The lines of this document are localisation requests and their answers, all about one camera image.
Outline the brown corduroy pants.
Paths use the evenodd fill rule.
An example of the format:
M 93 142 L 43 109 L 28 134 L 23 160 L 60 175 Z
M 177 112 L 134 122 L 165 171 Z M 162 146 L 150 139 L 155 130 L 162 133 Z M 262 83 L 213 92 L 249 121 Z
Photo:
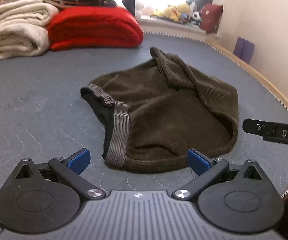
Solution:
M 186 167 L 190 148 L 209 158 L 230 152 L 238 137 L 237 90 L 177 55 L 149 52 L 149 61 L 81 88 L 105 127 L 104 161 L 160 173 Z

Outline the purple folded mat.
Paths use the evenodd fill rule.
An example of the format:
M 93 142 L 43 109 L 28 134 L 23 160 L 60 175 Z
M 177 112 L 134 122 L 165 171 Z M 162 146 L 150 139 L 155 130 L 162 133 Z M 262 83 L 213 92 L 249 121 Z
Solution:
M 250 64 L 254 53 L 254 48 L 255 48 L 254 43 L 244 38 L 238 37 L 233 54 L 236 57 L 243 60 L 244 62 L 246 62 L 247 64 Z

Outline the red folded blanket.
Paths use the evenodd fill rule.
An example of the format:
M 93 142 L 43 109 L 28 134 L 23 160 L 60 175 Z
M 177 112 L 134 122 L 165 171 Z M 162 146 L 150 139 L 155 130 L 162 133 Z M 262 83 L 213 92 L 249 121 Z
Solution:
M 85 47 L 136 48 L 143 31 L 136 18 L 122 7 L 72 7 L 48 25 L 52 51 Z

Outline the dark red cushion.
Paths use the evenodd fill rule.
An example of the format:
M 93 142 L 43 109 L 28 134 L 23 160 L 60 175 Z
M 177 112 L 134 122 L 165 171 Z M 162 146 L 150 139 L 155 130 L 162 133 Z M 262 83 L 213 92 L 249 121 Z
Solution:
M 202 19 L 199 28 L 204 30 L 207 34 L 217 33 L 223 10 L 223 5 L 205 4 L 199 12 Z

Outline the panda plush toy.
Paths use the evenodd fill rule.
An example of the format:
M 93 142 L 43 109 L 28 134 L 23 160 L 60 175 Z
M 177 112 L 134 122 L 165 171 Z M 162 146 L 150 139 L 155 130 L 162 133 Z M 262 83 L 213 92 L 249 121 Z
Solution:
M 192 25 L 199 26 L 202 21 L 203 19 L 201 18 L 200 13 L 198 11 L 192 12 L 190 17 L 190 23 Z

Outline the cream folded blanket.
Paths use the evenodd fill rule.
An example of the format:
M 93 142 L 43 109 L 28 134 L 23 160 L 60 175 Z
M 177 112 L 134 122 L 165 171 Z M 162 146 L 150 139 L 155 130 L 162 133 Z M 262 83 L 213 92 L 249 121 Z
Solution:
M 59 10 L 43 0 L 0 5 L 0 61 L 39 56 L 50 48 L 47 27 Z

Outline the yellow plush bear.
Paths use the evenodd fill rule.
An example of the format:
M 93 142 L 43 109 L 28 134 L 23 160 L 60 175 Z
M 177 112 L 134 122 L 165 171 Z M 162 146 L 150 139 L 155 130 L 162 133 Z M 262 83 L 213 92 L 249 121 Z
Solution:
M 189 16 L 190 6 L 187 3 L 169 5 L 165 10 L 155 10 L 150 14 L 150 17 L 180 24 L 185 24 Z

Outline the wooden bed frame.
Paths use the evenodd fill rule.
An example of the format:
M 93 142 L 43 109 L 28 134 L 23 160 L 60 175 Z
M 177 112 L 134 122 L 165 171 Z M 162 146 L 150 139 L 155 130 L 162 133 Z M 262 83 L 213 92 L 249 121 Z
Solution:
M 240 68 L 245 70 L 248 74 L 250 74 L 252 77 L 254 77 L 263 87 L 265 87 L 282 105 L 283 107 L 288 111 L 288 98 L 272 83 L 270 82 L 265 76 L 263 76 L 260 72 L 255 70 L 252 66 L 241 60 L 239 57 L 235 56 L 233 53 L 228 51 L 227 49 L 223 48 L 219 44 L 217 44 L 215 41 L 210 40 L 207 38 L 204 41 L 206 44 L 208 44 L 210 47 L 212 47 L 214 50 L 220 52 L 225 57 L 239 65 Z

